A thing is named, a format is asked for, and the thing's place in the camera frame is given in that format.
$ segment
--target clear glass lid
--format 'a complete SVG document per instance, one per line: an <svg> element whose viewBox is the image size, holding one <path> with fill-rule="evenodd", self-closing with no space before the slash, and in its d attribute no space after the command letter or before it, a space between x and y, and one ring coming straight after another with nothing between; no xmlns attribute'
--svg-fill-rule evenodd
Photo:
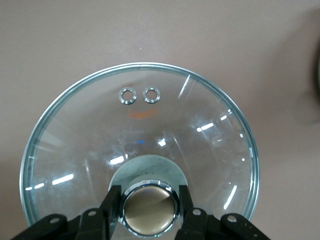
<svg viewBox="0 0 320 240"><path fill-rule="evenodd" d="M218 219L227 213L251 218L258 152L235 103L186 69L131 63L78 81L39 119L20 173L28 223L53 213L71 220L98 207L116 171L146 155L181 169L194 206ZM178 219L160 238L174 239L180 227ZM138 237L118 223L112 239L131 238Z"/></svg>

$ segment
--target chrome ring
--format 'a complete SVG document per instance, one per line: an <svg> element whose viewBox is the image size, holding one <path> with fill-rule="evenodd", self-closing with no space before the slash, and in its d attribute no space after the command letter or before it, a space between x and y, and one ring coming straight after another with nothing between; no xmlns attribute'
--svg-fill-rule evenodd
<svg viewBox="0 0 320 240"><path fill-rule="evenodd" d="M162 188L163 190L165 190L169 193L169 195L172 197L172 200L174 202L175 213L172 216L172 222L165 230L163 230L162 232L159 232L157 234L144 235L144 234L141 234L141 233L134 231L127 223L126 217L125 217L126 216L125 205L126 205L127 200L129 199L129 197L132 194L134 194L137 190L139 190L141 188L145 188L145 187L151 187L151 186ZM155 180L155 179L143 180L143 181L140 181L140 182L133 184L131 187L129 187L123 193L121 201L120 201L120 211L119 211L120 218L119 218L119 220L123 224L123 226L133 235L141 237L141 238L153 238L153 237L159 237L171 229L171 227L174 225L176 219L179 216L179 211L180 211L179 197L178 197L177 193L175 192L175 190L169 184L167 184L163 181L160 181L160 180Z"/></svg>
<svg viewBox="0 0 320 240"><path fill-rule="evenodd" d="M150 98L148 98L147 93L150 92L150 91L155 92L155 94L156 94L156 98L155 98L155 99L150 99ZM160 91L159 91L157 88L152 87L152 86L151 86L151 87L147 87L147 88L143 91L142 96L143 96L143 99L144 99L148 104L155 104L155 103L158 102L159 99L160 99Z"/></svg>
<svg viewBox="0 0 320 240"><path fill-rule="evenodd" d="M124 99L124 94L125 94L126 92L132 93L132 98L131 98L130 100L125 100L125 99ZM135 91L133 88L131 88L131 87L125 87L125 88L121 89L121 91L119 92L119 100L120 100L120 102L123 103L123 104L126 104L126 105L133 104L133 103L136 101L136 99L137 99L137 93L136 93L136 91Z"/></svg>

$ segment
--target beige wall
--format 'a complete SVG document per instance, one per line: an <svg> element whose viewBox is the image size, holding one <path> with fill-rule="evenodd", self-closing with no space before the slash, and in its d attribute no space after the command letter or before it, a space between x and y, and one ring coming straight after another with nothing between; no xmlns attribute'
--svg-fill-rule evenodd
<svg viewBox="0 0 320 240"><path fill-rule="evenodd" d="M0 0L0 239L27 227L21 157L46 107L107 67L160 62L221 87L260 153L252 222L271 239L319 239L320 1Z"/></svg>

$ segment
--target black clamp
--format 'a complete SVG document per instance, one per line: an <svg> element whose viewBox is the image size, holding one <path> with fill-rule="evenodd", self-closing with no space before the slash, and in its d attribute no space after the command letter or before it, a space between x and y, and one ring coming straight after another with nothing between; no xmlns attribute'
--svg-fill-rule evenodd
<svg viewBox="0 0 320 240"><path fill-rule="evenodd" d="M86 210L67 221L61 214L48 215L12 240L110 240L119 218L121 186L114 185L99 208ZM179 186L181 229L175 240L270 240L245 217L237 213L218 220L194 207L186 185Z"/></svg>

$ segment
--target metal grommet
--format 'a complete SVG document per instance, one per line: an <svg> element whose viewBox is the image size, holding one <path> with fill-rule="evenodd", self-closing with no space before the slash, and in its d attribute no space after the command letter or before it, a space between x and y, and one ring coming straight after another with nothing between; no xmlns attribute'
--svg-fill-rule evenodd
<svg viewBox="0 0 320 240"><path fill-rule="evenodd" d="M131 99L129 99L129 100L124 99L124 94L126 92L132 93L132 98ZM125 88L121 89L121 91L119 92L119 100L123 104L126 104L126 105L133 104L136 101L136 99L137 99L137 93L131 87L125 87Z"/></svg>
<svg viewBox="0 0 320 240"><path fill-rule="evenodd" d="M155 92L156 94L156 97L155 99L150 99L148 96L147 96L147 93L150 92L150 91L153 91ZM147 87L144 91L143 91L143 99L148 103L148 104L155 104L156 102L159 101L160 99L160 91L155 88L155 87Z"/></svg>

